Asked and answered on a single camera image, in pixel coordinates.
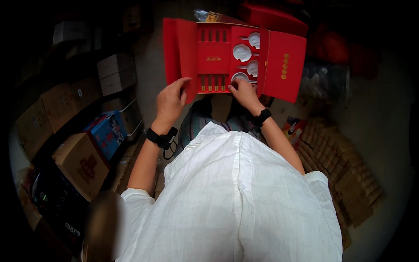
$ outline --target black wristband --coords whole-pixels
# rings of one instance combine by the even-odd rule
[[[265,110],[262,110],[261,114],[258,117],[254,117],[253,129],[256,131],[256,133],[261,132],[261,127],[263,126],[263,122],[265,122],[265,120],[271,116],[272,114],[269,111],[269,109],[265,109]]]
[[[167,135],[157,135],[151,128],[147,131],[147,139],[156,143],[158,147],[168,150],[176,137],[178,130],[172,127]]]

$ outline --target plastic bag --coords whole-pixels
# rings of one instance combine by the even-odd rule
[[[349,99],[349,66],[305,62],[300,93],[330,101]]]

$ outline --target person's right hand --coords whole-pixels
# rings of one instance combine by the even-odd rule
[[[253,116],[260,115],[261,111],[265,109],[265,107],[259,102],[256,90],[248,81],[242,78],[235,78],[228,88],[240,105],[249,110]]]

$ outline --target stack of boxes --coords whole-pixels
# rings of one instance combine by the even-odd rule
[[[384,200],[375,181],[354,145],[337,126],[322,117],[308,120],[297,147],[306,172],[321,171],[329,180],[329,189],[342,237],[349,237],[347,227],[358,227],[377,210]],[[344,247],[350,245],[343,239]]]
[[[97,63],[103,96],[137,83],[134,58],[130,54],[114,54]]]

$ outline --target white linen shirt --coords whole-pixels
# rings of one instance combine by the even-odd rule
[[[117,261],[341,261],[326,176],[302,176],[244,132],[208,123],[165,169],[155,202],[122,193],[131,235]]]

